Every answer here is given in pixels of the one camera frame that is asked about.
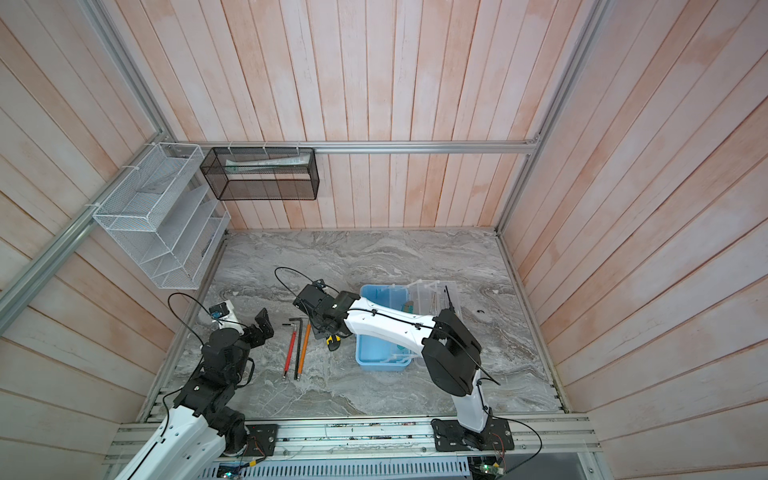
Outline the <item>red handled hex key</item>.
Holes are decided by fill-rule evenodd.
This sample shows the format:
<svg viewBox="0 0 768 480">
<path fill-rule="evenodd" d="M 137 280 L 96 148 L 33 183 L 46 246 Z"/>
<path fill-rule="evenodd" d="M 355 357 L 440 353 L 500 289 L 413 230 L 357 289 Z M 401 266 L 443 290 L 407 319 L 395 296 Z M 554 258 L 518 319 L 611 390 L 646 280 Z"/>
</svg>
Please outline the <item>red handled hex key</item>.
<svg viewBox="0 0 768 480">
<path fill-rule="evenodd" d="M 294 324 L 294 325 L 292 325 L 292 334 L 291 334 L 291 337 L 290 337 L 288 351 L 287 351 L 287 354 L 286 354 L 286 357 L 285 357 L 285 362 L 284 362 L 284 367 L 283 367 L 283 375 L 282 375 L 283 379 L 287 378 L 288 373 L 290 371 L 292 359 L 294 357 L 294 349 L 295 349 L 296 344 L 297 344 L 297 339 L 298 339 L 298 326 Z"/>
</svg>

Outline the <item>orange handled hex key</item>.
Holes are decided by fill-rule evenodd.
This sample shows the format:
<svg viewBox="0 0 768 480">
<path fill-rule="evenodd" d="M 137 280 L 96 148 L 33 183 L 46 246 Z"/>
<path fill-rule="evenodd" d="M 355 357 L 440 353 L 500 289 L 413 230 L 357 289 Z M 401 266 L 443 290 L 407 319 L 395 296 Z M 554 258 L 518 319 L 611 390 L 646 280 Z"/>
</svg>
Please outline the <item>orange handled hex key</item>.
<svg viewBox="0 0 768 480">
<path fill-rule="evenodd" d="M 311 338 L 311 336 L 312 336 L 312 326 L 311 326 L 311 322 L 310 322 L 310 323 L 307 324 L 306 331 L 305 331 L 305 334 L 303 336 L 303 343 L 302 343 L 302 347 L 301 347 L 301 350 L 300 350 L 300 357 L 299 357 L 299 361 L 297 363 L 297 369 L 296 369 L 296 374 L 295 374 L 295 379 L 297 379 L 297 380 L 301 378 L 301 375 L 303 373 L 305 359 L 306 359 L 306 355 L 307 355 L 307 349 L 308 349 L 308 342 L 309 342 L 309 339 Z"/>
</svg>

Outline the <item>yellow black handled screwdriver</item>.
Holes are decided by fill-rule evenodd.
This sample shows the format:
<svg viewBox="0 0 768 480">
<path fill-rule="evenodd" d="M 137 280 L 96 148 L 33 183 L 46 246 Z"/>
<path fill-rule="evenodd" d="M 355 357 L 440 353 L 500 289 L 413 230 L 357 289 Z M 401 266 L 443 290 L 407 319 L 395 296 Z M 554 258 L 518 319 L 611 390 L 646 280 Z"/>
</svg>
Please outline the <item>yellow black handled screwdriver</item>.
<svg viewBox="0 0 768 480">
<path fill-rule="evenodd" d="M 341 343 L 341 338 L 338 335 L 330 335 L 326 339 L 326 346 L 329 351 L 336 351 Z"/>
</svg>

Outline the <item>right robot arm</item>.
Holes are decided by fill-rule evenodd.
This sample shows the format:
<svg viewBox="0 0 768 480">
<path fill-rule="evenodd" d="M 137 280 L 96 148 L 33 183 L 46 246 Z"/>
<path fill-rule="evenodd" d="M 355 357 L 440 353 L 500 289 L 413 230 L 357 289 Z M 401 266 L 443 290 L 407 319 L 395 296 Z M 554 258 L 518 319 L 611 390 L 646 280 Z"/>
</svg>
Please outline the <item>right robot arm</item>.
<svg viewBox="0 0 768 480">
<path fill-rule="evenodd" d="M 448 393 L 456 408 L 455 421 L 440 421 L 468 441 L 479 442 L 488 432 L 491 409 L 482 394 L 482 347 L 456 313 L 443 309 L 436 316 L 416 315 L 376 304 L 342 291 L 332 296 L 318 282 L 306 285 L 293 305 L 306 314 L 318 338 L 335 351 L 343 337 L 375 337 L 404 347 L 422 358 L 432 382 Z"/>
</svg>

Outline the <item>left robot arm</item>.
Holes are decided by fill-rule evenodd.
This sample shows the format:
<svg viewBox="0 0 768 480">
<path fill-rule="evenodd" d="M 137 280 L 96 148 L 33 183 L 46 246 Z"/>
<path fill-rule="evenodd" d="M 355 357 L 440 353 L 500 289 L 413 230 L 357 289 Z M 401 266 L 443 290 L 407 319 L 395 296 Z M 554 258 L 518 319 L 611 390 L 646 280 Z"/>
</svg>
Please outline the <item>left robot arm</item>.
<svg viewBox="0 0 768 480">
<path fill-rule="evenodd" d="M 250 382 L 250 351 L 274 336 L 268 311 L 241 324 L 231 306 L 214 307 L 219 328 L 202 345 L 202 358 L 168 410 L 162 426 L 118 474 L 120 479 L 195 479 L 221 456 L 272 456 L 276 424 L 250 429 L 243 413 L 228 406 Z"/>
</svg>

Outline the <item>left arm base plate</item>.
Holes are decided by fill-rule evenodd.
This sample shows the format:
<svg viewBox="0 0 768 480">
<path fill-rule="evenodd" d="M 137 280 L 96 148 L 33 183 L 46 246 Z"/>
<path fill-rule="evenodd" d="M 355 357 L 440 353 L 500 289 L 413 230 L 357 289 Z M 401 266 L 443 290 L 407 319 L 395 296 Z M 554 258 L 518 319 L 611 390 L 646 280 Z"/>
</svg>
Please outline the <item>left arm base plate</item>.
<svg viewBox="0 0 768 480">
<path fill-rule="evenodd" d="M 278 438 L 278 424 L 238 425 L 224 434 L 227 457 L 270 457 Z"/>
</svg>

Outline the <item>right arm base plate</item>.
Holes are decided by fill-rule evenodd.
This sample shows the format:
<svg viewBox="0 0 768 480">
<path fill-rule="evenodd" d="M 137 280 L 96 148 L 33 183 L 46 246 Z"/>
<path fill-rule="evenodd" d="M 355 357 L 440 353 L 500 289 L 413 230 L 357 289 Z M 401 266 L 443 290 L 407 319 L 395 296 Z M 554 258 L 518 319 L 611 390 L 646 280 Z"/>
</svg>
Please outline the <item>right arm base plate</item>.
<svg viewBox="0 0 768 480">
<path fill-rule="evenodd" d="M 432 419 L 430 425 L 438 452 L 505 452 L 514 449 L 512 433 L 505 420 L 490 418 L 481 432 L 466 429 L 457 420 Z"/>
</svg>

